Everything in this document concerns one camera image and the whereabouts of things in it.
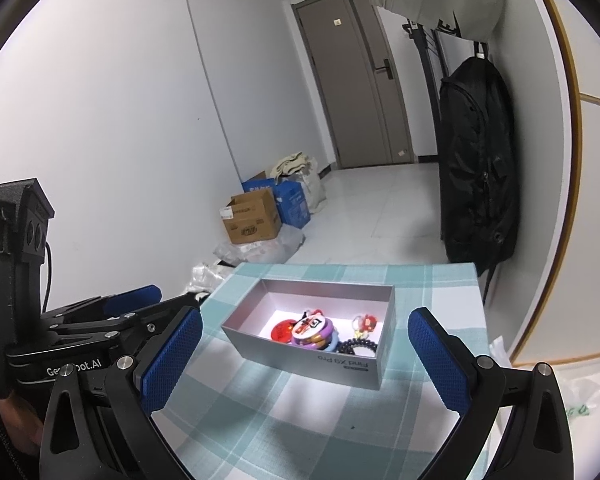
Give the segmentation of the left hand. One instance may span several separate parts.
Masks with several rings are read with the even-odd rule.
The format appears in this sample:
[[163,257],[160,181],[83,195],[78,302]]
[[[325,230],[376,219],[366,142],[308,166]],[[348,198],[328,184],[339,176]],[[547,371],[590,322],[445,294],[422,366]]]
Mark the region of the left hand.
[[6,399],[0,399],[0,414],[14,447],[24,454],[38,454],[43,423],[32,406],[12,392]]

